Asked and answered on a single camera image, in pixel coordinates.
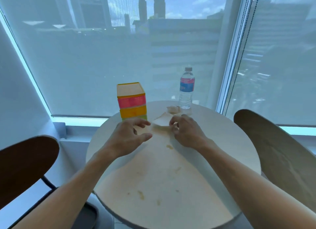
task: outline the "tabletop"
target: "tabletop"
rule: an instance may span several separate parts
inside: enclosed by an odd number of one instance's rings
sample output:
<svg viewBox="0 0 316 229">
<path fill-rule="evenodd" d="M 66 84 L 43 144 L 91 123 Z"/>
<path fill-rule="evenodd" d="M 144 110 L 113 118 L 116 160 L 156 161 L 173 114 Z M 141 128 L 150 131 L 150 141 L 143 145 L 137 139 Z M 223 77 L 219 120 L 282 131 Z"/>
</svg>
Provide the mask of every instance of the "tabletop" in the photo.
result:
<svg viewBox="0 0 316 229">
<path fill-rule="evenodd" d="M 148 120 L 153 121 L 171 105 L 177 102 L 148 102 Z M 235 123 L 195 104 L 191 117 L 220 148 L 261 173 L 255 147 Z M 97 130 L 86 161 L 103 146 L 119 122 L 117 113 Z M 207 161 L 195 150 L 181 146 L 168 128 L 151 125 L 136 130 L 138 134 L 151 132 L 153 137 L 130 155 L 115 160 L 94 189 L 117 219 L 132 228 L 210 229 L 240 213 Z"/>
</svg>

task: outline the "forearm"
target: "forearm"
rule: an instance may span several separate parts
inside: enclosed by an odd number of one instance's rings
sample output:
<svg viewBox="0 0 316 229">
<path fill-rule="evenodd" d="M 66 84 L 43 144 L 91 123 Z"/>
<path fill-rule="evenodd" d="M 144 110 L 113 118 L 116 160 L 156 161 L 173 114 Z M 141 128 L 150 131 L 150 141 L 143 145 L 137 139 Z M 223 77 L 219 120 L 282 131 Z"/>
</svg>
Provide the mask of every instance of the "forearm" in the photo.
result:
<svg viewBox="0 0 316 229">
<path fill-rule="evenodd" d="M 59 187 L 14 229 L 69 229 L 84 206 L 103 172 L 113 162 L 111 155 L 95 155 L 70 182 Z"/>
<path fill-rule="evenodd" d="M 215 143 L 199 150 L 257 228 L 316 228 L 316 214 Z"/>
</svg>

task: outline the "left arm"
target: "left arm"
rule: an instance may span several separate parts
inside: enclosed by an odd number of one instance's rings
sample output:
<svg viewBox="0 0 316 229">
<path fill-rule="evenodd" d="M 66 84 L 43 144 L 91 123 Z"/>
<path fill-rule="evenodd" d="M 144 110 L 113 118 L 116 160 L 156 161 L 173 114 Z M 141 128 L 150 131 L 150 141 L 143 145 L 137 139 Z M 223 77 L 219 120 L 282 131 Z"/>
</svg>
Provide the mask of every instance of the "left arm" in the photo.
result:
<svg viewBox="0 0 316 229">
<path fill-rule="evenodd" d="M 134 125 L 145 127 L 143 119 L 129 119 L 119 123 L 104 146 L 86 166 L 65 185 L 23 218 L 13 229 L 69 229 L 87 201 L 90 193 L 108 166 L 118 157 L 133 152 L 152 134 L 137 135 Z"/>
</svg>

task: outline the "pink drawer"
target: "pink drawer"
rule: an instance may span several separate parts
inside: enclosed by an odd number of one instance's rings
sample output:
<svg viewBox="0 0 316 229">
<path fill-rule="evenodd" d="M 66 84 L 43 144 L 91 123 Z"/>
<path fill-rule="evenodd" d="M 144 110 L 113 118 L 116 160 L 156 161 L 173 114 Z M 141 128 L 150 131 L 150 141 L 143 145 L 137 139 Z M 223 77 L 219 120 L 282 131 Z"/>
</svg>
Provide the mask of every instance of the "pink drawer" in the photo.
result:
<svg viewBox="0 0 316 229">
<path fill-rule="evenodd" d="M 120 108 L 137 107 L 146 104 L 146 96 L 127 97 L 118 99 L 118 105 Z"/>
</svg>

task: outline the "hand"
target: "hand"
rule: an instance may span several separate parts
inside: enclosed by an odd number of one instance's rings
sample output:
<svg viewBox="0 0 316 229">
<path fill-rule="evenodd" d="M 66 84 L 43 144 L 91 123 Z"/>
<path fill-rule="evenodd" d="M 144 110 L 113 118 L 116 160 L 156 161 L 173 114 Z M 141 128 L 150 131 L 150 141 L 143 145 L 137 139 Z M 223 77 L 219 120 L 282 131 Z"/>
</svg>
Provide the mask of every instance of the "hand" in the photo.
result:
<svg viewBox="0 0 316 229">
<path fill-rule="evenodd" d="M 211 141 L 205 136 L 197 122 L 186 114 L 173 116 L 169 126 L 174 133 L 175 139 L 182 146 L 191 147 L 199 151 Z"/>
<path fill-rule="evenodd" d="M 149 125 L 149 121 L 141 118 L 126 119 L 123 122 L 120 122 L 117 124 L 115 130 L 102 149 L 109 152 L 114 160 L 130 154 L 143 142 L 148 141 L 153 136 L 151 133 L 137 135 L 134 126 L 144 128 Z"/>
</svg>

